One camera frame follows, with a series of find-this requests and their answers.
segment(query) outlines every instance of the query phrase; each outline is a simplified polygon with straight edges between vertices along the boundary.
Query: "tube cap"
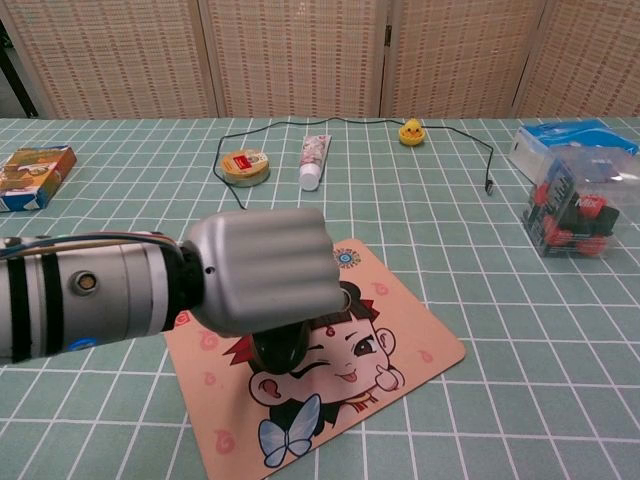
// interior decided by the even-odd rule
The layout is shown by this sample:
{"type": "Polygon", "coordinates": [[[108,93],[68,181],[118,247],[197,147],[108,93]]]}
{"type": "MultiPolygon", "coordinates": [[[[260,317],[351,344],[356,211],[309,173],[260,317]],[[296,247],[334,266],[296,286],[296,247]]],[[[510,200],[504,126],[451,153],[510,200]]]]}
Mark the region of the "tube cap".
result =
{"type": "Polygon", "coordinates": [[[315,163],[305,163],[300,166],[300,187],[310,192],[318,188],[322,169],[315,163]]]}

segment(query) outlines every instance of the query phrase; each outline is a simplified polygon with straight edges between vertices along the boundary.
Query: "toothpaste tube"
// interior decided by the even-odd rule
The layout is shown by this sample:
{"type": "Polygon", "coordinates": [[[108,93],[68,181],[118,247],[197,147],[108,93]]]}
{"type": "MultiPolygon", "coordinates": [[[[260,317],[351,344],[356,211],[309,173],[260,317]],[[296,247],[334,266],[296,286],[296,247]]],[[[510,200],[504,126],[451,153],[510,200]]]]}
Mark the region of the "toothpaste tube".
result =
{"type": "Polygon", "coordinates": [[[305,191],[318,188],[329,151],[331,135],[304,137],[300,154],[300,187],[305,191]]]}

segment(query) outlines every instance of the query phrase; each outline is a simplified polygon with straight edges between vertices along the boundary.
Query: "pink mouse pad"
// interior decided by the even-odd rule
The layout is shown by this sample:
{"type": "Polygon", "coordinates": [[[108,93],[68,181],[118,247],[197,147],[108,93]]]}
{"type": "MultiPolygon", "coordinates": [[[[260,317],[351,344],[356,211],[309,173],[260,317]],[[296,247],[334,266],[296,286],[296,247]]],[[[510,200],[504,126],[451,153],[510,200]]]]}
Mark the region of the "pink mouse pad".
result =
{"type": "Polygon", "coordinates": [[[335,245],[344,312],[311,320],[292,371],[251,361],[187,313],[166,334],[209,478],[258,479],[402,398],[464,357],[462,343],[358,240],[335,245]]]}

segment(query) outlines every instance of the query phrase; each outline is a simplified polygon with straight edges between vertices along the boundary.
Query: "yellow rubber duck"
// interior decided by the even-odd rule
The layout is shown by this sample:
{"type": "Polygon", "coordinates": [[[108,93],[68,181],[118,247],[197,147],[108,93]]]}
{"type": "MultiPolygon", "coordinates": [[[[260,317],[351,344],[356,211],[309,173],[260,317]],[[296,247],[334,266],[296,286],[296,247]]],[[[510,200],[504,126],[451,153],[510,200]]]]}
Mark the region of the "yellow rubber duck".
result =
{"type": "Polygon", "coordinates": [[[400,127],[400,130],[398,130],[400,143],[410,147],[415,147],[416,145],[421,144],[426,136],[427,132],[424,131],[420,122],[415,118],[409,120],[400,127]]]}

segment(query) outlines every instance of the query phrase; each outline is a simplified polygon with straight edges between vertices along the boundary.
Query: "black cable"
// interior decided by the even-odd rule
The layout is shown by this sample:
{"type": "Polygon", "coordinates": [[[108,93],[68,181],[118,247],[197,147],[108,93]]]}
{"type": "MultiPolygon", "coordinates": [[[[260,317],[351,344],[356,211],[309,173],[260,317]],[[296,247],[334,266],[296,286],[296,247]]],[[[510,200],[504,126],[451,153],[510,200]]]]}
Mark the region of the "black cable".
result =
{"type": "MultiPolygon", "coordinates": [[[[260,128],[256,128],[254,130],[249,130],[247,132],[239,132],[239,133],[231,133],[231,134],[227,134],[227,135],[223,135],[222,137],[220,137],[220,140],[218,141],[218,147],[216,148],[216,155],[215,158],[213,160],[213,174],[216,176],[216,178],[218,180],[220,180],[223,184],[225,184],[228,188],[229,191],[231,192],[231,194],[233,195],[233,197],[236,199],[236,202],[238,202],[238,205],[240,206],[240,208],[242,210],[246,210],[247,207],[244,206],[242,204],[242,201],[240,200],[240,197],[238,197],[238,194],[236,193],[233,185],[229,182],[227,182],[224,177],[222,175],[220,175],[217,171],[216,168],[218,166],[218,160],[220,159],[220,150],[222,149],[222,144],[224,143],[225,140],[230,139],[230,138],[236,138],[236,137],[242,137],[245,135],[251,135],[254,133],[260,133],[263,132],[269,128],[272,127],[278,127],[280,125],[295,125],[298,127],[311,127],[314,125],[322,125],[324,123],[328,123],[331,120],[340,120],[341,122],[344,123],[351,123],[351,124],[355,124],[355,125],[375,125],[375,124],[381,124],[381,123],[393,123],[396,125],[404,125],[404,122],[401,122],[399,120],[394,120],[392,118],[382,118],[380,120],[350,120],[348,118],[342,118],[342,117],[329,117],[329,118],[325,118],[322,120],[314,120],[314,121],[310,121],[310,122],[294,122],[294,121],[290,121],[290,120],[280,120],[278,122],[275,123],[270,123],[269,125],[265,125],[264,127],[260,127],[260,128]]],[[[487,159],[487,168],[485,171],[485,181],[484,181],[484,190],[485,192],[487,192],[488,195],[491,195],[491,193],[493,192],[493,180],[491,180],[489,178],[489,169],[491,167],[491,159],[493,158],[493,147],[491,145],[489,145],[488,143],[480,140],[477,137],[474,137],[473,135],[463,132],[461,130],[458,130],[455,127],[450,127],[447,125],[422,125],[422,128],[426,129],[426,130],[451,130],[453,132],[456,132],[464,137],[470,138],[471,140],[473,140],[474,142],[479,143],[480,145],[482,145],[483,147],[487,148],[489,150],[489,157],[487,159]]]]}

